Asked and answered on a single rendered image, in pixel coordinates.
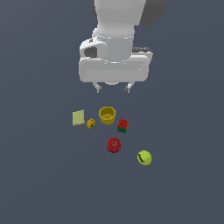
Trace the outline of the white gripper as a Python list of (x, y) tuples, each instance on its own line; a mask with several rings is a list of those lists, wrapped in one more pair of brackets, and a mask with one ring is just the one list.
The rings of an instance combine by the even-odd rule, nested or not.
[(133, 52), (128, 59), (117, 63), (105, 59), (82, 58), (79, 63), (80, 80), (92, 82), (97, 93), (102, 92), (99, 82), (129, 82), (124, 88), (125, 93), (129, 93), (136, 81), (147, 79), (152, 56), (152, 52)]

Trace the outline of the yellow cup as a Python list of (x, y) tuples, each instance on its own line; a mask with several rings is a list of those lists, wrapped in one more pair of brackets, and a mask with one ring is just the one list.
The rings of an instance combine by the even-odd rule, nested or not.
[(110, 125), (115, 121), (116, 111), (112, 107), (103, 107), (99, 110), (101, 122), (105, 125)]

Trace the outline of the red and green block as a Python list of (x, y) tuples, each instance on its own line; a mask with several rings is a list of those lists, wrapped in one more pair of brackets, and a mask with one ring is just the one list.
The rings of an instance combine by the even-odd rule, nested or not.
[(128, 120), (120, 119), (118, 121), (117, 129), (116, 130), (118, 132), (121, 132), (121, 133), (126, 133), (127, 132), (128, 125), (129, 125), (129, 121)]

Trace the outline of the red apple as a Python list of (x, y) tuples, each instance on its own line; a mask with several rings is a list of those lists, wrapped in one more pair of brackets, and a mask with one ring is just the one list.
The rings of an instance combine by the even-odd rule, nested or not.
[(111, 153), (117, 153), (121, 149), (121, 141), (116, 137), (111, 137), (107, 141), (107, 150)]

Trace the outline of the yellow-green tennis ball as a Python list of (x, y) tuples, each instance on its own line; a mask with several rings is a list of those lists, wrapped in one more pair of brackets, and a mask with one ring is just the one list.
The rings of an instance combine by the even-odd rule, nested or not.
[(147, 150), (141, 150), (137, 154), (137, 160), (141, 165), (149, 165), (151, 163), (152, 157)]

